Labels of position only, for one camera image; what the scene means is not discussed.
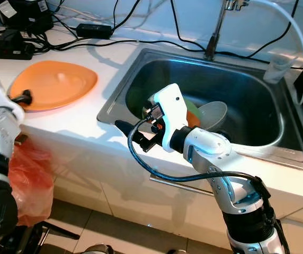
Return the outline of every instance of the stainless steel sink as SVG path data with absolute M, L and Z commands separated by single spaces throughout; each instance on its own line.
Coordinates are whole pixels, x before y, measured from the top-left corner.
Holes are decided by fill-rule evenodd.
M 177 83 L 197 107 L 211 101 L 228 106 L 227 118 L 216 132 L 244 155 L 303 169 L 303 129 L 285 82 L 271 85 L 264 71 L 207 62 L 144 49 L 103 106 L 97 119 L 135 124 L 147 99 Z M 150 132 L 150 125 L 141 130 Z

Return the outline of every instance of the cabinet handle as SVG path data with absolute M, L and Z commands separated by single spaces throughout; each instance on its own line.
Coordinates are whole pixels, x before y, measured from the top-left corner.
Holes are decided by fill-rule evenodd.
M 190 186 L 187 186 L 187 185 L 184 185 L 184 184 L 179 184 L 179 183 L 175 183 L 175 182 L 172 182 L 172 181 L 164 180 L 164 179 L 156 177 L 153 174 L 150 174 L 149 180 L 154 181 L 154 182 L 158 182 L 158 183 L 161 183 L 161 184 L 165 184 L 165 185 L 174 186 L 174 187 L 177 187 L 177 188 L 180 188 L 180 189 L 185 189 L 186 191 L 200 193 L 200 194 L 204 194 L 204 195 L 214 197 L 213 192 L 209 192 L 207 190 L 202 190 L 202 189 L 198 189 L 198 188 L 195 188 L 195 187 L 190 187 Z

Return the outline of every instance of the red plastic bag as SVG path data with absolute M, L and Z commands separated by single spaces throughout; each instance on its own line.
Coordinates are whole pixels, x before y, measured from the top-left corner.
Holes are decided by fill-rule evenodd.
M 49 217 L 54 190 L 50 161 L 51 154 L 30 140 L 14 147 L 8 177 L 18 207 L 17 225 L 33 226 Z

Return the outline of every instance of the white wall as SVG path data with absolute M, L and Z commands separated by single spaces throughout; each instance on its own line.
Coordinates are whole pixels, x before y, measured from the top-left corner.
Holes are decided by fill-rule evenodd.
M 273 0 L 278 2 L 289 13 L 292 10 L 295 0 Z M 117 14 L 127 14 L 133 6 L 135 0 L 119 0 Z M 187 38 L 200 40 L 205 47 L 215 28 L 222 0 L 174 0 L 177 17 L 181 29 L 181 35 Z M 115 0 L 66 0 L 65 5 L 80 11 L 91 12 L 99 16 L 112 16 Z M 141 0 L 136 8 L 135 14 L 145 14 L 149 0 Z M 75 15 L 70 11 L 62 9 L 60 14 Z M 295 15 L 296 21 L 303 32 L 303 0 L 299 5 Z M 142 18 L 132 17 L 126 25 L 134 26 L 141 22 Z M 226 13 L 220 31 L 218 50 L 233 50 L 234 52 L 252 52 L 261 45 L 278 37 L 286 29 L 288 22 L 280 13 L 264 5 L 252 2 L 248 7 L 240 12 Z M 173 14 L 170 0 L 165 1 L 141 27 L 143 30 L 155 31 L 168 36 L 175 35 Z M 127 30 L 118 29 L 115 35 L 129 37 Z M 299 40 L 293 29 L 279 42 L 267 47 L 264 52 L 286 53 L 294 55 L 301 49 Z

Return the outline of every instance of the faucet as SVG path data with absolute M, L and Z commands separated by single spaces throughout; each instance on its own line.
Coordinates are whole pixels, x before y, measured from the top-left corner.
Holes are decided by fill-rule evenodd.
M 243 6 L 248 5 L 247 2 L 249 2 L 249 0 L 223 0 L 215 31 L 210 37 L 209 43 L 204 53 L 205 57 L 208 60 L 214 60 L 215 49 L 220 37 L 219 33 L 226 11 L 232 11 L 232 10 L 240 11 Z

